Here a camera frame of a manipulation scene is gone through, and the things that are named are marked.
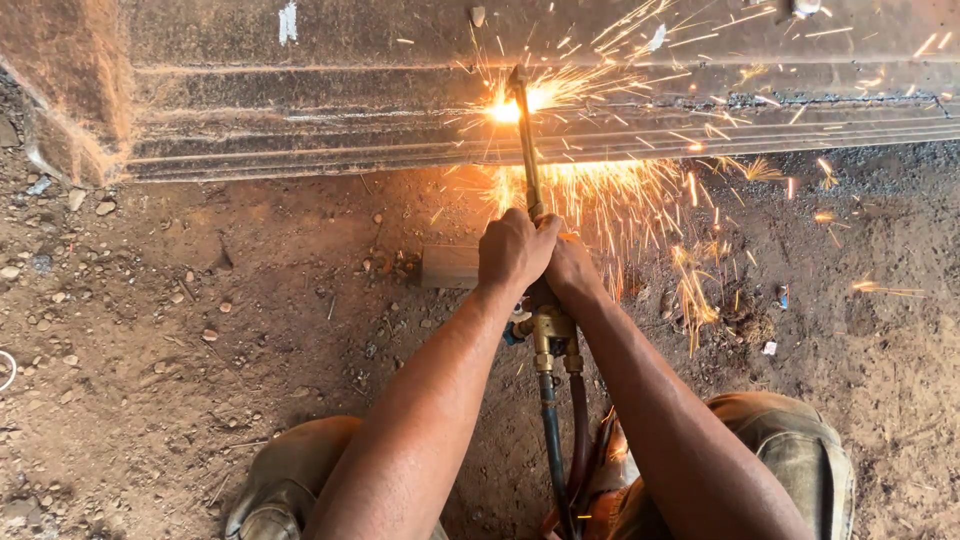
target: hand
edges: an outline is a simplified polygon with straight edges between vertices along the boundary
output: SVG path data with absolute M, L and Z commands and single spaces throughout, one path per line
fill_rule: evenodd
M 610 298 L 590 253 L 576 233 L 564 233 L 557 238 L 545 275 L 564 310 L 574 319 L 584 301 Z
M 559 231 L 554 214 L 543 216 L 537 228 L 523 210 L 508 209 L 480 238 L 478 287 L 507 286 L 519 298 L 546 269 Z

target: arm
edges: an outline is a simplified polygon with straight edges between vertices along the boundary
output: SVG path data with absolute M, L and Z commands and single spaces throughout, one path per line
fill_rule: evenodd
M 583 330 L 644 485 L 677 538 L 812 538 L 773 474 L 611 300 L 579 240 L 557 241 L 546 276 Z
M 303 538 L 422 540 L 453 487 L 500 334 L 539 277 L 560 221 L 508 210 L 480 240 L 479 284 L 376 400 L 314 507 Z

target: white wire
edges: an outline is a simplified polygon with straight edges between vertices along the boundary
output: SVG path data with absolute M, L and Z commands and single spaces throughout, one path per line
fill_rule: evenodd
M 13 356 L 11 356 L 10 353 L 6 351 L 0 351 L 0 356 L 6 358 L 7 361 L 10 363 L 10 378 L 7 379 L 7 382 L 3 383 L 3 386 L 0 386 L 0 392 L 3 392 L 4 390 L 7 389 L 7 386 L 10 386 L 11 384 L 13 384 L 13 379 L 16 378 L 16 360 L 14 360 Z

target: wooden block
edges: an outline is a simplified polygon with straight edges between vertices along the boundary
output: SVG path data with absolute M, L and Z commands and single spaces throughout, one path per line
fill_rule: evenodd
M 472 289 L 477 286 L 480 252 L 475 247 L 423 246 L 420 286 Z

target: forearm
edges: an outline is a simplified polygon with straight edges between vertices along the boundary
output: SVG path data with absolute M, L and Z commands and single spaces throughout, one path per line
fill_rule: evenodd
M 677 377 L 606 294 L 577 320 L 644 484 L 677 538 L 808 538 L 776 478 Z
M 516 302 L 476 289 L 390 382 L 327 482 L 303 538 L 429 536 L 467 452 Z

